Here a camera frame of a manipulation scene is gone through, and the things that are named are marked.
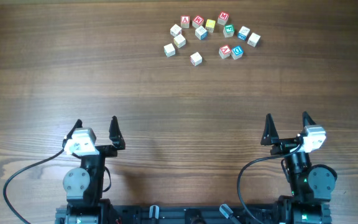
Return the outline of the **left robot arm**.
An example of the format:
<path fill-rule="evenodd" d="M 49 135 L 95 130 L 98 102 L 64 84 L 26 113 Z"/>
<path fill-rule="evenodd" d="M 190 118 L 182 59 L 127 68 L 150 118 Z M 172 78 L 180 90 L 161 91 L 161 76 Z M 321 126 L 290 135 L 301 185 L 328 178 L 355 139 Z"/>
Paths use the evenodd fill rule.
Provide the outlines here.
<path fill-rule="evenodd" d="M 111 186 L 103 187 L 107 157 L 116 157 L 126 144 L 119 129 L 117 117 L 113 116 L 109 127 L 108 145 L 97 146 L 96 135 L 91 128 L 84 128 L 79 119 L 65 136 L 62 146 L 66 154 L 81 160 L 79 167 L 69 170 L 63 178 L 67 206 L 56 209 L 56 224 L 117 224 L 122 218 L 103 193 Z"/>

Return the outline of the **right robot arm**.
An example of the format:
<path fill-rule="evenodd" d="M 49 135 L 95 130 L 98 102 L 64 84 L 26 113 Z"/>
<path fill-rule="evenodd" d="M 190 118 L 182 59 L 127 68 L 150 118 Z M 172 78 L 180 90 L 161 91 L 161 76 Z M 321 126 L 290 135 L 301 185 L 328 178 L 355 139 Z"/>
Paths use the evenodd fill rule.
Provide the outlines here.
<path fill-rule="evenodd" d="M 337 173 L 324 164 L 313 165 L 309 154 L 326 140 L 326 131 L 307 112 L 302 114 L 303 130 L 294 138 L 281 139 L 271 114 L 266 116 L 261 145 L 271 146 L 270 154 L 281 157 L 291 195 L 280 196 L 272 208 L 272 223 L 331 223 L 328 203 Z"/>

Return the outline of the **red sided plain block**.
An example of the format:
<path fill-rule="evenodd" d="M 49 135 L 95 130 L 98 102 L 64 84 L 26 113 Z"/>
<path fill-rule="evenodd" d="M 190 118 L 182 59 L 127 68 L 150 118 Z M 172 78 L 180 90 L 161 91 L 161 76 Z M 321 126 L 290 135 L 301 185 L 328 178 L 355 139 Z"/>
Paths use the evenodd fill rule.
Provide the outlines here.
<path fill-rule="evenodd" d="M 203 58 L 199 52 L 195 52 L 190 55 L 190 61 L 192 65 L 197 66 L 203 61 Z"/>

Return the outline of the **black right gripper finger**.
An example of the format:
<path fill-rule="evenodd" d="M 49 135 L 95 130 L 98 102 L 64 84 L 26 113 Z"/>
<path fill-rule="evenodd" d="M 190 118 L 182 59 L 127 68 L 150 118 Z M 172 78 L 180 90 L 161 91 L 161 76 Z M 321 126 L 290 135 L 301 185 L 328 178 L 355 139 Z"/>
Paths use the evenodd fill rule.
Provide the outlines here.
<path fill-rule="evenodd" d="M 316 123 L 313 121 L 313 119 L 306 111 L 302 113 L 302 122 L 303 122 L 303 127 L 316 125 Z"/>
<path fill-rule="evenodd" d="M 270 145 L 276 145 L 279 144 L 280 138 L 277 133 L 273 117 L 269 113 L 266 115 L 265 119 L 265 128 L 264 132 L 262 134 L 261 142 L 260 144 L 263 146 L 270 146 Z"/>

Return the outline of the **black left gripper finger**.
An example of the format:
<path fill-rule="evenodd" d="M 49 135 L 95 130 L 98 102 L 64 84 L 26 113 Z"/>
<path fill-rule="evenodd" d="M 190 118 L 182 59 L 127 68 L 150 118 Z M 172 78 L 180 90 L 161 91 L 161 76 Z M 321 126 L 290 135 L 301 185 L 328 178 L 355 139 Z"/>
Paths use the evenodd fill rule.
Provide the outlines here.
<path fill-rule="evenodd" d="M 119 124 L 116 116 L 113 116 L 111 119 L 109 127 L 109 139 L 117 150 L 124 150 L 126 148 L 126 143 L 121 134 L 121 130 L 119 129 Z"/>
<path fill-rule="evenodd" d="M 69 131 L 69 133 L 63 138 L 62 148 L 64 148 L 66 146 L 66 143 L 68 142 L 69 139 L 72 139 L 72 134 L 74 133 L 74 131 L 77 128 L 82 128 L 83 127 L 82 124 L 83 124 L 82 120 L 78 119 L 76 121 L 76 123 L 74 124 L 72 129 Z"/>

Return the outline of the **blue D block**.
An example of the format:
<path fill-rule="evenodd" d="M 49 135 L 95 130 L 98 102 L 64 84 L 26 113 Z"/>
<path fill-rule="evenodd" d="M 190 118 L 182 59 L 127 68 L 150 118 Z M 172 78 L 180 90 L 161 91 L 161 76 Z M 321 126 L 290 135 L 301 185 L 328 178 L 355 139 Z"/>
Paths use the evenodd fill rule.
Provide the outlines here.
<path fill-rule="evenodd" d="M 240 45 L 235 46 L 231 49 L 231 56 L 234 60 L 241 58 L 244 54 L 244 51 Z"/>

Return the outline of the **yellow sided plain block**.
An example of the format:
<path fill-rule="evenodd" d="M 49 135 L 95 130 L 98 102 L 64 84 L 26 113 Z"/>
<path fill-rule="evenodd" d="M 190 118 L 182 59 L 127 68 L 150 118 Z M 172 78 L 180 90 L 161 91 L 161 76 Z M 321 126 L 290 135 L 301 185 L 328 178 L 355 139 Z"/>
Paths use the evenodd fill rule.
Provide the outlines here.
<path fill-rule="evenodd" d="M 177 35 L 174 39 L 174 44 L 180 49 L 186 44 L 186 39 L 182 34 Z"/>

